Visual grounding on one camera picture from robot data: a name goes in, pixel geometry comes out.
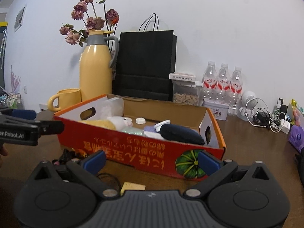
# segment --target yellow mug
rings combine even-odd
[[[54,100],[58,99],[58,108],[54,107]],[[47,103],[48,109],[52,112],[58,112],[72,105],[81,102],[81,92],[78,88],[60,90],[57,94],[50,97]]]

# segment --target orange cardboard box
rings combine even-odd
[[[112,97],[115,95],[102,95],[55,113],[54,119],[61,120],[65,125],[64,132],[58,135],[59,142],[66,147],[83,149],[89,154],[102,149],[107,159],[139,170],[198,181],[207,177],[197,165],[200,150],[206,150],[218,159],[223,158],[226,150],[223,136],[212,112],[205,107],[122,97],[123,116],[132,118],[134,127],[143,128],[170,119],[172,124],[199,132],[204,138],[204,146],[130,135],[79,122],[83,112],[94,111],[89,119],[100,119],[96,111],[102,102]],[[146,124],[136,124],[138,117],[145,118]]]

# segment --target charger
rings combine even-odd
[[[286,121],[285,119],[281,119],[279,130],[281,130],[285,134],[288,134],[289,133],[289,128],[290,128],[289,122]]]

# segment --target human hand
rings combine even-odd
[[[0,146],[0,167],[2,166],[2,159],[1,159],[1,155],[3,156],[7,156],[9,153],[7,152],[6,148],[1,145]]]

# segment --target wooden table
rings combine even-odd
[[[51,119],[48,111],[38,114],[38,119]],[[284,228],[298,228],[304,225],[303,187],[294,161],[295,149],[287,142],[287,135],[273,133],[265,128],[255,128],[237,117],[219,121],[227,145],[224,159],[231,158],[239,165],[249,165],[262,160],[279,181],[287,194],[291,210]],[[19,227],[12,213],[13,197],[34,167],[41,160],[53,160],[62,154],[56,135],[43,136],[37,147],[7,145],[9,156],[3,158],[0,169],[0,227]],[[103,172],[125,181],[146,185],[147,190],[179,189],[183,192],[193,181],[175,179],[135,170],[130,166],[107,161]]]

